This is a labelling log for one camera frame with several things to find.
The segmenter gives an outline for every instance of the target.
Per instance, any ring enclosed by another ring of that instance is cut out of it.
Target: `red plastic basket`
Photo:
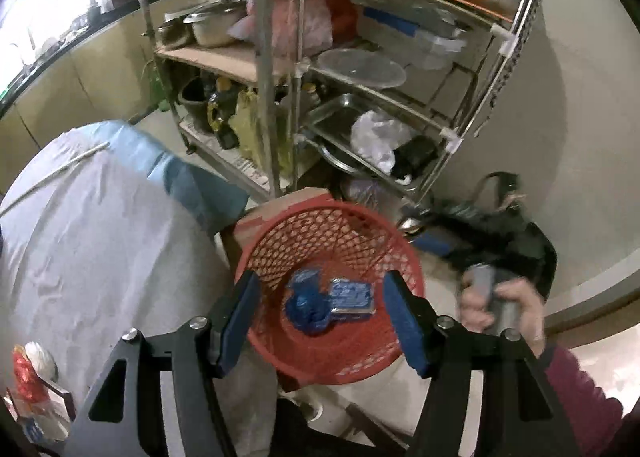
[[[321,269],[326,291],[335,277],[373,285],[376,313],[366,321],[333,323],[315,336],[298,331],[284,304],[292,273]],[[401,354],[382,295],[385,273],[397,269],[409,289],[422,296],[424,282],[413,249],[378,214],[346,202],[302,202],[276,216],[247,246],[236,277],[252,269],[262,299],[248,337],[263,358],[301,385],[340,385],[373,376]]]

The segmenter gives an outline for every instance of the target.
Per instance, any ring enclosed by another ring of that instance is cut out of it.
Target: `stainless steel tray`
[[[411,195],[420,187],[424,179],[429,176],[429,169],[427,169],[422,176],[414,179],[410,184],[401,185],[396,182],[393,177],[380,171],[376,166],[351,150],[351,127],[362,114],[369,110],[375,110],[381,114],[388,115],[375,103],[365,98],[357,96],[356,94],[343,94],[321,104],[309,112],[305,119],[304,128],[312,134],[321,137],[324,142],[333,145],[342,154],[345,154],[368,169],[369,172],[372,172],[372,176],[374,175],[385,181],[392,189],[402,194]],[[349,172],[342,167],[343,162],[336,164],[332,161],[332,158],[335,158],[334,154],[327,156],[323,153],[323,145],[321,142],[314,140],[308,140],[307,142],[316,147],[320,155],[337,167],[337,169],[346,171],[347,173]]]

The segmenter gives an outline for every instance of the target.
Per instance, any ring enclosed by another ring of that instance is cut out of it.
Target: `maroon sleeve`
[[[622,425],[622,405],[617,399],[607,399],[591,376],[580,370],[571,352],[557,345],[545,352],[540,360],[550,360],[546,378],[571,422],[580,453],[585,457],[600,455]]]

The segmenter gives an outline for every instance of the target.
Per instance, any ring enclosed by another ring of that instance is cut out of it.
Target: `blue packaged item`
[[[288,287],[293,291],[284,310],[291,324],[305,334],[324,331],[331,321],[331,299],[320,291],[320,270],[296,271]]]
[[[370,283],[334,278],[330,296],[331,318],[335,321],[363,320],[376,311]]]

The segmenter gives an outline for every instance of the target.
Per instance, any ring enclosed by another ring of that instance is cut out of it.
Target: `person's arm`
[[[538,361],[548,363],[546,378],[569,418],[582,455],[601,455],[622,425],[620,402],[607,398],[568,350],[548,344]]]
[[[520,332],[545,369],[546,378],[569,418],[580,452],[585,457],[599,456],[622,425],[622,405],[617,399],[608,399],[596,387],[591,376],[580,370],[571,352],[545,342],[544,304],[529,281],[519,279],[497,285],[495,293],[519,302]],[[460,296],[462,325],[474,332],[492,325],[494,317],[486,306],[486,300],[473,288],[465,289]]]

